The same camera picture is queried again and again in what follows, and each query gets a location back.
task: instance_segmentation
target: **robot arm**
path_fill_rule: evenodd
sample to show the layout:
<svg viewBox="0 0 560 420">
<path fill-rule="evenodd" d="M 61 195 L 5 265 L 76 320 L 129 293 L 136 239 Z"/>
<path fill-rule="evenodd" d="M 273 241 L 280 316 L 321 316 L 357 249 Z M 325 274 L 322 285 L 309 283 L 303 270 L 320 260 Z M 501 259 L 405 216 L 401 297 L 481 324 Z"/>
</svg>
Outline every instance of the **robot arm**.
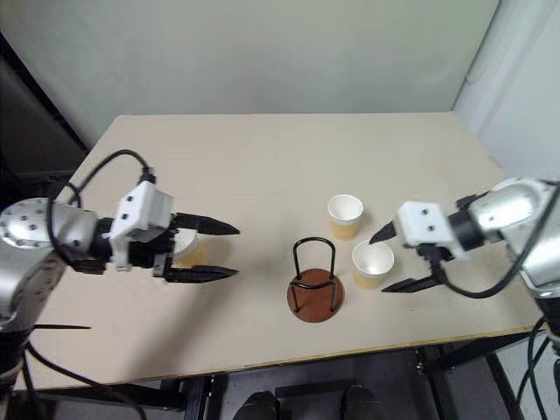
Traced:
<svg viewBox="0 0 560 420">
<path fill-rule="evenodd" d="M 148 175 L 144 171 L 140 183 L 121 199 L 114 219 L 98 219 L 88 210 L 43 198 L 20 201 L 0 213 L 0 394 L 15 382 L 28 336 L 68 265 L 96 275 L 108 262 L 118 271 L 142 267 L 171 283 L 205 283 L 237 273 L 206 265 L 172 266 L 179 229 L 206 235 L 240 232 L 206 216 L 172 213 L 172 197 Z"/>
<path fill-rule="evenodd" d="M 415 292 L 446 284 L 470 298 L 487 298 L 501 291 L 517 274 L 526 284 L 549 326 L 560 340 L 560 204 L 553 183 L 515 178 L 489 192 L 458 201 L 458 211 L 446 217 L 437 203 L 406 202 L 394 222 L 377 232 L 370 243 L 402 237 L 426 259 L 432 274 L 407 279 L 384 291 Z M 483 292 L 461 290 L 452 284 L 441 262 L 466 259 L 467 252 L 487 242 L 506 241 L 514 261 L 506 277 Z"/>
</svg>

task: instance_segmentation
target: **black cable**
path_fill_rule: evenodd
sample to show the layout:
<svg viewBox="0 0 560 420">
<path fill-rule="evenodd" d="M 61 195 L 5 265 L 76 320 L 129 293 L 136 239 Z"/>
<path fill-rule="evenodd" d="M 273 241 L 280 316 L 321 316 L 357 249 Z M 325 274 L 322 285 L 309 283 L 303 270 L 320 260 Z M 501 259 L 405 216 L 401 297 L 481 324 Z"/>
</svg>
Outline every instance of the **black cable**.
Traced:
<svg viewBox="0 0 560 420">
<path fill-rule="evenodd" d="M 546 339 L 544 339 L 538 351 L 536 352 L 536 356 L 533 359 L 533 365 L 535 367 L 539 362 L 539 360 L 541 359 L 541 356 L 543 356 L 544 350 L 546 350 L 546 347 L 548 346 L 549 343 L 550 343 L 550 339 L 547 337 Z M 523 379 L 521 379 L 519 390 L 517 391 L 517 397 L 515 398 L 515 400 L 517 401 L 517 405 L 520 405 L 522 403 L 523 391 L 525 390 L 525 386 L 527 385 L 528 380 L 529 380 L 529 367 L 527 367 L 527 370 L 523 375 Z"/>
<path fill-rule="evenodd" d="M 81 196 L 80 196 L 80 192 L 78 190 L 78 188 L 68 182 L 68 181 L 62 181 L 64 183 L 64 186 L 69 187 L 74 194 L 77 194 L 77 198 L 78 198 L 78 207 L 81 208 L 82 207 L 82 202 L 81 202 Z M 62 261 L 64 261 L 67 265 L 69 265 L 70 267 L 73 267 L 74 262 L 72 261 L 72 258 L 68 255 L 68 253 L 64 250 L 64 246 L 59 242 L 59 240 L 57 239 L 57 237 L 54 235 L 54 229 L 53 229 L 53 208 L 54 208 L 54 199 L 55 199 L 55 195 L 58 192 L 58 185 L 53 185 L 51 188 L 51 192 L 46 200 L 46 232 L 49 236 L 49 240 L 51 241 L 52 247 L 54 248 L 54 252 L 56 252 L 56 254 L 62 259 Z"/>
<path fill-rule="evenodd" d="M 85 376 L 82 376 L 80 374 L 76 374 L 76 373 L 74 373 L 70 370 L 67 370 L 67 369 L 64 369 L 63 367 L 60 367 L 59 365 L 57 365 L 55 363 L 52 363 L 48 359 L 45 359 L 41 354 L 39 354 L 39 352 L 35 349 L 35 347 L 33 347 L 31 342 L 28 343 L 27 350 L 29 351 L 31 356 L 33 356 L 35 359 L 37 359 L 37 361 L 44 364 L 48 368 L 54 370 L 55 372 L 63 374 L 64 376 L 68 376 L 69 378 L 75 379 L 76 381 L 86 383 L 87 385 L 98 389 L 103 394 L 106 394 L 107 396 L 110 396 L 111 398 L 115 398 L 117 400 L 122 401 L 123 403 L 127 404 L 132 409 L 134 409 L 136 411 L 136 413 L 138 413 L 138 415 L 140 416 L 140 418 L 142 420 L 146 420 L 146 413 L 144 412 L 142 407 L 140 407 L 140 405 L 136 401 L 134 401 L 132 398 L 130 398 L 129 396 L 127 396 L 127 395 L 125 395 L 121 392 L 115 392 L 113 389 L 111 389 L 111 387 L 109 387 L 107 385 L 103 385 L 102 383 L 92 381 L 91 379 L 88 379 Z"/>
<path fill-rule="evenodd" d="M 25 353 L 22 354 L 22 362 L 23 362 L 22 374 L 24 376 L 25 387 L 27 388 L 27 395 L 29 397 L 31 409 L 33 410 L 33 414 L 35 415 L 35 418 L 42 420 L 44 416 L 43 416 L 43 409 L 41 408 L 41 401 L 39 400 L 39 397 L 37 396 L 37 391 L 33 386 L 33 380 L 29 372 L 29 365 L 27 364 L 27 358 L 25 356 Z"/>
<path fill-rule="evenodd" d="M 68 204 L 72 204 L 76 201 L 77 197 L 79 197 L 80 193 L 84 190 L 84 188 L 86 188 L 86 186 L 89 184 L 89 181 L 91 181 L 95 175 L 97 175 L 97 172 L 99 172 L 101 169 L 103 169 L 103 167 L 108 164 L 111 160 L 118 158 L 119 156 L 132 156 L 133 158 L 135 158 L 140 165 L 142 166 L 142 170 L 143 172 L 148 172 L 150 170 L 150 167 L 148 166 L 148 162 L 146 162 L 144 160 L 143 157 L 141 157 L 138 153 L 136 153 L 133 150 L 129 150 L 129 149 L 120 149 L 117 150 L 114 153 L 111 153 L 110 155 L 108 155 L 107 157 L 105 157 L 99 164 L 97 164 L 97 166 L 84 178 L 84 180 L 81 182 L 80 186 L 78 186 L 78 192 L 74 192 L 74 195 L 72 196 L 72 198 L 68 201 Z"/>
<path fill-rule="evenodd" d="M 541 413 L 542 420 L 548 420 L 546 417 L 546 412 L 544 411 L 543 401 L 541 401 L 541 396 L 539 395 L 539 390 L 536 387 L 535 378 L 535 363 L 533 362 L 533 347 L 535 346 L 535 338 L 539 329 L 544 324 L 544 317 L 536 321 L 535 326 L 531 330 L 531 334 L 528 337 L 528 347 L 527 347 L 527 365 L 528 365 L 528 378 L 531 380 L 531 387 L 533 388 L 533 395 L 535 396 L 536 406 Z"/>
<path fill-rule="evenodd" d="M 456 291 L 463 296 L 474 299 L 490 298 L 491 296 L 502 291 L 515 278 L 515 276 L 525 263 L 525 260 L 533 250 L 533 247 L 541 237 L 544 227 L 546 226 L 546 223 L 549 220 L 549 217 L 552 214 L 552 211 L 554 210 L 554 207 L 558 201 L 558 196 L 560 196 L 560 186 L 556 187 L 555 191 L 552 194 L 552 197 L 550 197 L 550 201 L 542 212 L 542 216 L 540 217 L 539 221 L 535 224 L 535 228 L 533 229 L 531 236 L 528 238 L 523 251 L 517 256 L 515 262 L 511 265 L 506 275 L 497 284 L 483 291 L 469 291 L 461 289 L 460 287 L 451 283 L 448 278 L 444 280 L 444 284 L 452 291 Z"/>
<path fill-rule="evenodd" d="M 60 325 L 60 324 L 35 324 L 34 330 L 91 330 L 91 326 L 85 325 Z"/>
</svg>

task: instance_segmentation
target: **table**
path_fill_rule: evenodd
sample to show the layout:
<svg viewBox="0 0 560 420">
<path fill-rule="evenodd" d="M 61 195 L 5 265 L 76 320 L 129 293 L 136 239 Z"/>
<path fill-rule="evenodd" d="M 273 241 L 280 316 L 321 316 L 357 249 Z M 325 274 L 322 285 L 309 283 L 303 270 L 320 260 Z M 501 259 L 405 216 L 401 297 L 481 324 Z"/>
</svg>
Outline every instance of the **table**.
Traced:
<svg viewBox="0 0 560 420">
<path fill-rule="evenodd" d="M 452 112 L 363 115 L 157 115 L 117 117 L 72 178 L 79 182 L 110 152 L 128 148 L 155 168 L 174 210 L 232 223 L 241 235 L 205 239 L 208 263 L 237 276 L 203 285 L 167 284 L 147 269 L 104 276 L 68 271 L 40 323 L 91 326 L 36 331 L 35 347 L 65 368 L 108 384 L 184 377 L 399 347 L 527 331 L 539 316 L 517 281 L 483 300 L 443 286 L 417 294 L 362 290 L 351 251 L 391 220 L 405 200 L 441 203 L 480 193 L 501 169 Z M 137 182 L 137 162 L 111 163 L 83 194 L 85 208 L 112 216 Z M 326 202 L 361 198 L 366 219 L 351 241 L 334 241 L 335 273 L 345 286 L 339 312 L 322 324 L 294 317 L 286 290 L 291 247 L 331 238 Z M 398 239 L 384 284 L 423 277 L 427 266 Z M 328 250 L 300 249 L 305 268 L 328 268 Z M 508 267 L 502 244 L 447 264 L 450 279 L 486 288 Z M 78 385 L 37 363 L 37 388 Z"/>
</svg>

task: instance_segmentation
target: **shoe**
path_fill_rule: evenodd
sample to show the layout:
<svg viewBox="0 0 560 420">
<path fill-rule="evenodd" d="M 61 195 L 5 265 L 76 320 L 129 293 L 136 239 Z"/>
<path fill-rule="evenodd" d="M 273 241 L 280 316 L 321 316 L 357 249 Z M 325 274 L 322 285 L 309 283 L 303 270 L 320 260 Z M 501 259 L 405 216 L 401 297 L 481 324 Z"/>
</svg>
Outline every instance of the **shoe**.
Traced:
<svg viewBox="0 0 560 420">
<path fill-rule="evenodd" d="M 342 420 L 389 420 L 389 414 L 373 392 L 361 385 L 352 385 L 342 396 L 340 418 Z"/>
<path fill-rule="evenodd" d="M 277 420 L 280 402 L 269 391 L 255 392 L 235 413 L 234 420 Z"/>
</svg>

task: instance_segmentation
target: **white paper cup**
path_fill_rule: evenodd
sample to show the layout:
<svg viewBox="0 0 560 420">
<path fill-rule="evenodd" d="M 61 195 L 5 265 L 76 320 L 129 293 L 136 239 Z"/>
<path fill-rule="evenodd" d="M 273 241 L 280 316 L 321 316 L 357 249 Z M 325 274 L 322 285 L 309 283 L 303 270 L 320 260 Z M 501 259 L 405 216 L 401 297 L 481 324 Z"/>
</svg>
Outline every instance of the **white paper cup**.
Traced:
<svg viewBox="0 0 560 420">
<path fill-rule="evenodd" d="M 364 213 L 361 201 L 353 195 L 339 194 L 329 199 L 326 209 L 334 237 L 343 241 L 354 238 Z"/>
<path fill-rule="evenodd" d="M 206 261 L 206 250 L 194 229 L 179 229 L 174 236 L 173 267 L 187 269 Z"/>
<path fill-rule="evenodd" d="M 376 289 L 395 264 L 395 254 L 385 242 L 360 242 L 352 251 L 353 279 L 362 289 Z"/>
</svg>

